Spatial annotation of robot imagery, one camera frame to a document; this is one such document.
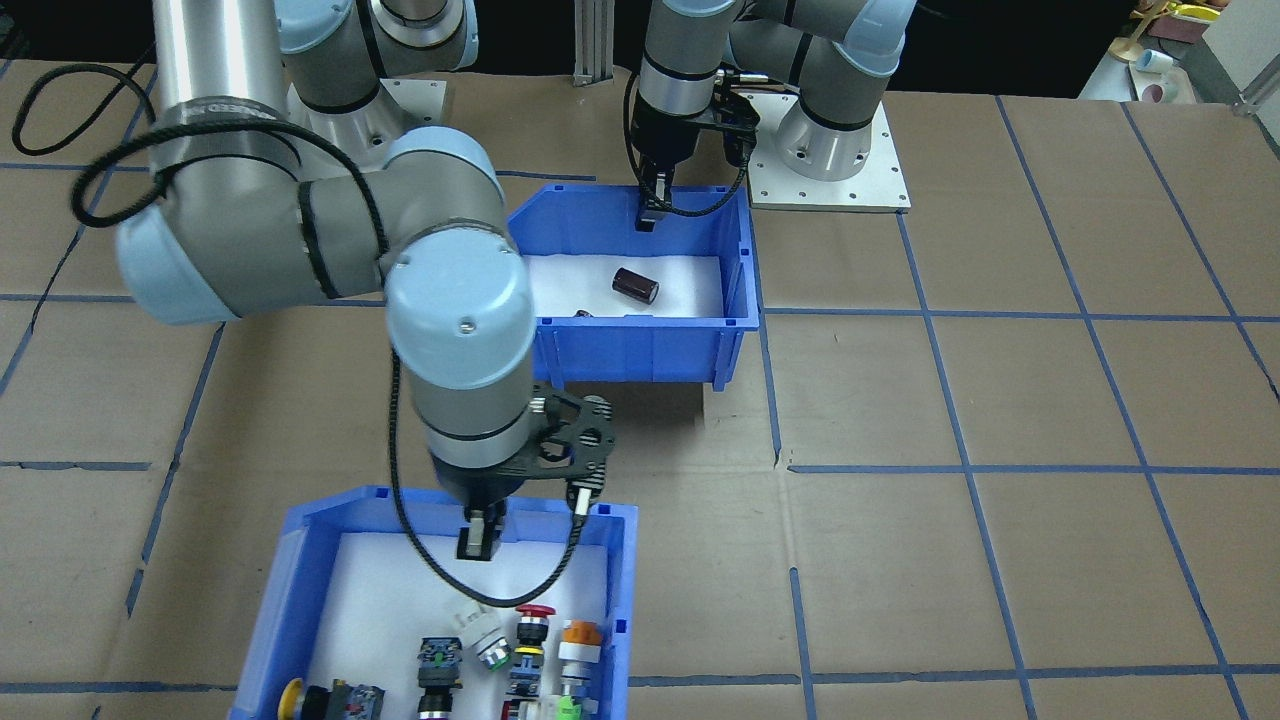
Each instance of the white foam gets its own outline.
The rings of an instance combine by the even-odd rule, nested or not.
[[[435,559],[467,585],[492,596],[513,597],[543,582],[556,568],[563,544],[503,543],[490,562],[467,562],[453,555],[457,538],[421,536]],[[564,621],[605,618],[605,548],[579,546],[559,580],[535,602],[556,609],[547,639],[543,694],[558,693],[556,657]],[[417,651],[428,635],[456,635],[445,609],[461,596],[428,568],[403,536],[343,534],[333,579],[316,633],[307,684],[329,687],[334,678],[387,691],[383,717],[417,717]],[[516,644],[515,610],[498,610],[503,630]],[[454,720],[493,720],[506,698],[508,669],[485,670],[471,648],[462,660],[462,689],[453,696]]]
[[[586,310],[596,318],[723,318],[719,258],[660,255],[526,255],[534,313],[571,318]],[[658,297],[645,305],[613,290],[613,274],[626,268],[658,281]]]

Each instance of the blue grid line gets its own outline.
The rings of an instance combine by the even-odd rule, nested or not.
[[[698,688],[723,685],[799,685],[800,676],[777,675],[632,675],[627,685],[632,688]]]
[[[804,597],[800,594],[800,570],[792,568],[791,609],[796,616],[796,641],[800,646],[800,684],[804,687],[804,711],[808,720],[818,720],[818,702],[813,694],[813,666],[809,662],[809,630],[804,621]]]
[[[1032,195],[1036,196],[1036,204],[1039,208],[1041,217],[1044,219],[1044,225],[1048,229],[1050,238],[1053,241],[1053,250],[1057,252],[1059,260],[1062,264],[1062,270],[1066,273],[1068,283],[1071,286],[1071,293],[1075,296],[1075,301],[1080,307],[1080,314],[1088,315],[1088,307],[1084,304],[1084,296],[1080,293],[1080,287],[1076,283],[1075,273],[1071,272],[1071,265],[1066,259],[1066,252],[1062,250],[1057,229],[1053,225],[1052,218],[1050,218],[1048,208],[1044,205],[1044,199],[1039,192],[1039,186],[1036,183],[1036,177],[1033,176],[1030,165],[1027,161],[1027,155],[1023,152],[1021,143],[1018,141],[1018,133],[1014,131],[1014,126],[1009,119],[1005,102],[1000,96],[996,96],[996,108],[1000,110],[1000,117],[1004,119],[1005,128],[1009,131],[1009,138],[1014,145],[1014,151],[1018,154],[1018,161],[1021,163],[1023,173],[1027,176],[1027,183],[1030,186]],[[1107,354],[1102,347],[1102,341],[1098,337],[1097,328],[1093,325],[1093,320],[1088,316],[1084,318],[1084,327],[1089,331],[1089,340],[1093,342],[1093,350],[1097,352],[1098,361],[1102,364],[1102,372],[1107,378],[1111,395],[1115,396],[1120,416],[1124,419],[1125,430],[1128,430],[1129,439],[1133,442],[1134,452],[1138,455],[1138,462],[1146,466],[1148,464],[1147,454],[1142,447],[1142,439],[1138,437],[1138,429],[1133,423],[1133,416],[1129,414],[1129,407],[1125,404],[1124,396],[1120,393],[1120,386],[1116,382],[1115,373],[1111,370],[1111,364],[1107,361]],[[1231,701],[1235,703],[1235,710],[1239,714],[1240,720],[1248,720],[1249,714],[1244,708],[1244,700],[1240,697],[1240,691],[1235,684],[1235,678],[1226,662],[1226,653],[1222,651],[1222,643],[1219,641],[1217,632],[1213,629],[1213,623],[1210,620],[1208,611],[1204,609],[1204,603],[1201,600],[1199,588],[1196,585],[1196,578],[1192,575],[1187,555],[1183,552],[1181,542],[1178,539],[1178,533],[1174,530],[1174,524],[1169,516],[1167,509],[1165,507],[1164,497],[1160,495],[1160,486],[1156,484],[1156,477],[1152,473],[1146,473],[1146,478],[1152,501],[1156,503],[1156,511],[1160,515],[1160,521],[1165,527],[1165,534],[1169,537],[1169,543],[1172,546],[1178,566],[1187,583],[1187,589],[1190,592],[1192,600],[1196,603],[1196,611],[1199,614],[1201,623],[1204,626],[1204,633],[1208,635],[1210,644],[1213,647],[1213,656],[1217,659],[1219,670],[1226,680],[1228,691],[1231,693]]]
[[[494,170],[498,177],[511,177],[511,178],[532,178],[532,179],[550,179],[550,181],[566,181],[566,182],[595,182],[595,176],[570,176],[561,173],[534,173],[527,170]]]
[[[922,318],[924,311],[895,307],[765,307],[769,315],[854,315]],[[1019,320],[1132,320],[1146,323],[1280,323],[1280,315],[1155,315],[1137,313],[1041,313],[1036,310],[929,310],[934,318],[988,318]]]
[[[156,536],[160,533],[160,519],[164,514],[164,506],[169,500],[169,491],[173,488],[174,477],[178,474],[178,466],[182,465],[182,451],[187,446],[187,437],[191,434],[191,428],[196,421],[196,410],[200,409],[200,400],[205,395],[205,386],[209,383],[209,373],[214,369],[214,357],[218,355],[218,346],[223,341],[223,331],[227,329],[227,323],[220,323],[218,329],[214,331],[214,337],[209,341],[209,351],[205,354],[205,364],[200,369],[200,377],[196,379],[196,388],[191,393],[191,402],[187,405],[187,415],[182,421],[182,430],[178,433],[178,442],[173,447],[173,460],[169,461],[169,473],[165,474],[164,486],[160,488],[160,497],[156,498],[156,509],[151,515],[151,527],[147,529],[147,538],[142,543],[142,562],[148,562],[151,560],[151,550],[155,547]],[[133,606],[128,606],[129,612],[133,612]]]
[[[1271,386],[1271,395],[1275,395],[1276,400],[1280,400],[1280,389],[1276,389],[1275,378],[1272,378],[1271,373],[1267,372],[1267,365],[1262,361],[1262,355],[1258,352],[1257,346],[1253,345],[1253,338],[1249,337],[1249,331],[1244,328],[1244,323],[1235,311],[1235,305],[1233,305],[1231,299],[1228,297],[1222,281],[1219,279],[1217,273],[1213,270],[1213,264],[1210,263],[1208,255],[1204,252],[1204,247],[1201,245],[1199,237],[1192,228],[1190,220],[1187,219],[1187,213],[1183,211],[1183,204],[1178,201],[1178,196],[1174,195],[1174,188],[1170,187],[1169,179],[1165,178],[1165,172],[1160,169],[1160,163],[1156,161],[1156,155],[1152,154],[1151,147],[1147,145],[1147,138],[1143,137],[1142,131],[1138,129],[1138,123],[1133,119],[1133,113],[1130,113],[1129,106],[1123,102],[1120,104],[1120,109],[1124,110],[1124,117],[1129,120],[1129,127],[1133,128],[1133,135],[1138,138],[1138,143],[1142,145],[1142,151],[1147,154],[1151,169],[1156,170],[1156,177],[1160,178],[1160,184],[1165,188],[1165,195],[1169,196],[1169,202],[1178,213],[1178,219],[1183,222],[1187,237],[1190,238],[1192,245],[1196,247],[1196,254],[1199,255],[1201,263],[1204,265],[1204,270],[1208,272],[1208,278],[1213,282],[1213,288],[1217,290],[1219,297],[1222,299],[1222,305],[1226,306],[1226,313],[1235,322],[1235,329],[1239,331],[1245,347],[1249,348],[1249,355],[1253,356],[1253,361],[1258,364],[1258,369],[1262,370],[1262,374],[1267,378],[1267,384]]]
[[[1016,670],[932,670],[923,673],[819,673],[819,685],[859,685],[892,683],[980,683],[1016,680]]]
[[[72,170],[82,173],[88,165],[74,163],[0,163],[0,170]],[[143,165],[111,165],[111,170],[118,173],[150,173],[151,168]]]
[[[93,470],[99,473],[145,473],[150,462],[113,462],[97,460],[0,460],[0,468],[22,470]]]
[[[1032,697],[1032,684],[1027,678],[1027,664],[1023,661],[1021,644],[1018,642],[1018,630],[1014,628],[1014,614],[1009,609],[1005,582],[1000,577],[1000,564],[996,561],[996,546],[991,542],[991,532],[987,528],[987,514],[983,511],[982,498],[978,496],[978,480],[973,470],[969,469],[969,448],[964,442],[964,430],[960,428],[960,415],[956,413],[955,397],[951,393],[951,382],[947,379],[947,368],[942,361],[942,346],[938,343],[938,336],[933,327],[933,315],[929,311],[929,301],[924,295],[924,281],[920,278],[920,266],[916,264],[915,252],[911,250],[911,234],[906,231],[906,220],[901,214],[897,215],[897,232],[902,236],[906,264],[911,268],[911,282],[915,283],[915,295],[920,300],[924,331],[929,336],[929,348],[933,351],[933,364],[938,370],[942,400],[947,406],[947,418],[951,420],[951,432],[955,436],[960,464],[964,468],[965,486],[969,489],[969,502],[973,505],[973,514],[978,523],[978,534],[982,537],[982,550],[987,556],[987,568],[991,570],[991,583],[996,592],[996,602],[1000,605],[1000,618],[1005,623],[1005,635],[1009,639],[1009,651],[1014,657],[1014,670],[1018,675],[1018,685],[1023,693],[1023,706],[1027,708],[1028,720],[1036,720],[1036,698]]]
[[[37,302],[40,295],[33,292],[0,292],[4,302]],[[133,302],[128,295],[49,295],[45,302]]]
[[[0,683],[0,694],[122,694],[122,693],[209,693],[233,692],[236,685],[207,683]]]
[[[312,307],[387,307],[385,300],[353,300],[348,297],[339,297],[335,300],[326,300],[324,302],[312,302]]]
[[[755,246],[755,233],[751,237],[751,266],[760,278],[760,252]],[[756,282],[756,311],[760,315],[760,359],[764,363],[764,398],[769,406],[769,434],[773,437],[773,465],[782,457],[782,424],[778,421],[778,393],[773,383],[773,355],[769,351],[769,328],[764,319],[764,284]]]
[[[92,213],[97,204],[101,202],[102,195],[106,193],[106,183],[111,181],[111,170],[102,174],[102,181],[97,183],[97,190],[93,191],[93,197],[90,200],[88,211]],[[58,260],[58,265],[54,266],[52,274],[49,277],[49,283],[45,286],[47,292],[54,287],[58,281],[58,274],[63,272],[63,266],[67,265],[67,260],[70,259],[72,251],[79,245],[81,238],[84,237],[84,225],[76,228],[76,234],[72,236],[70,243],[67,245],[67,250],[63,251],[63,256]],[[13,380],[14,373],[18,372],[18,364],[22,363],[22,357],[27,354],[27,347],[31,345],[31,338],[36,334],[36,318],[40,315],[40,309],[42,306],[38,302],[40,296],[36,296],[37,304],[36,309],[32,310],[31,322],[27,323],[27,329],[22,333],[22,340],[18,341],[18,347],[14,348],[13,355],[9,356],[9,364],[5,366],[4,374],[0,375],[0,396],[4,396],[5,391],[9,389],[9,383]]]
[[[133,580],[129,583],[129,592],[124,596],[124,611],[133,618],[133,606],[138,602],[138,593],[142,592],[142,568],[133,570]]]
[[[151,79],[147,81],[147,94],[150,94],[151,88],[155,86],[156,77],[157,76],[151,76]],[[141,117],[142,117],[142,106],[138,105],[138,108],[133,110],[133,118],[129,120],[129,126],[124,129],[123,140],[129,138],[129,135],[133,133],[133,128],[137,126],[138,119]],[[96,210],[99,202],[102,201],[102,195],[106,192],[106,184],[111,182],[111,176],[114,173],[115,173],[114,169],[109,169],[105,173],[102,173],[102,179],[101,182],[97,183],[97,190],[93,191],[93,197],[88,202],[87,210],[90,213]],[[61,259],[58,260],[58,265],[54,268],[52,274],[49,277],[49,283],[45,286],[45,293],[51,291],[54,283],[58,282],[58,275],[59,273],[63,272],[63,266],[67,265],[67,260],[72,256],[72,251],[76,250],[76,246],[79,245],[81,238],[84,237],[84,229],[86,228],[83,224],[76,228],[76,234],[72,236],[70,243],[67,246],[67,250],[63,252]],[[13,355],[9,357],[9,364],[5,366],[4,374],[0,375],[0,396],[4,396],[5,391],[9,389],[9,383],[13,380],[13,375],[18,370],[18,364],[22,363],[23,355],[27,354],[27,347],[31,345],[31,338],[32,336],[35,336],[36,332],[36,318],[40,315],[41,306],[42,302],[40,302],[37,297],[36,309],[32,310],[31,322],[27,323],[27,331],[22,333],[22,340],[18,341],[18,347],[13,351]]]
[[[964,465],[788,465],[801,475],[931,475],[964,473]],[[1215,468],[1199,465],[969,465],[970,473],[983,474],[1155,474],[1155,475],[1280,475],[1280,468]]]

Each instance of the white cup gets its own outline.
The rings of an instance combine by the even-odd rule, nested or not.
[[[1164,53],[1157,53],[1156,50],[1147,50],[1138,58],[1133,64],[1134,68],[1144,73],[1167,73],[1174,69],[1174,59]]]
[[[1172,102],[1178,97],[1178,83],[1169,79],[1169,76],[1160,78],[1160,82],[1148,85],[1142,91],[1143,102]]]

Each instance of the light blue joint cap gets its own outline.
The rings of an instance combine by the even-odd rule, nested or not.
[[[686,18],[709,18],[733,6],[733,0],[662,0],[662,4]]]
[[[476,4],[475,0],[466,0],[467,10],[467,27],[462,28],[462,32],[467,33],[466,42],[462,46],[462,59],[454,65],[454,70],[461,70],[462,68],[476,61],[476,56],[480,55],[480,20],[476,19]]]
[[[383,169],[387,169],[396,158],[410,152],[443,152],[444,155],[453,155],[467,164],[475,165],[480,172],[489,176],[494,187],[498,188],[502,201],[507,201],[507,193],[502,191],[502,183],[498,182],[498,173],[493,169],[489,154],[470,135],[443,126],[413,128],[390,143],[387,149],[387,160],[383,161]]]
[[[129,293],[152,318],[170,325],[234,320],[152,205],[115,233],[115,260]]]
[[[385,291],[392,346],[431,384],[490,386],[532,346],[529,270],[489,231],[449,228],[415,241],[392,266]]]
[[[869,76],[893,74],[906,44],[906,23],[914,9],[915,0],[869,0],[849,26],[845,44],[837,45],[837,50]]]
[[[296,55],[324,42],[351,14],[355,0],[275,0],[280,53]]]

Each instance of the cardboard floor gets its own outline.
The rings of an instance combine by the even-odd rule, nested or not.
[[[0,65],[0,124],[47,67]],[[621,79],[447,79],[512,208],[631,182]],[[109,85],[64,82],[32,141]],[[886,109],[914,206],[754,211],[765,327],[728,389],[571,387],[613,401],[607,498],[640,506],[631,717],[1280,717],[1280,163],[1257,127]],[[77,169],[138,127],[122,96],[59,154],[0,147],[5,720],[223,717],[285,509],[387,480],[383,310],[169,328],[110,231],[77,227]],[[682,183],[731,179],[716,145]]]

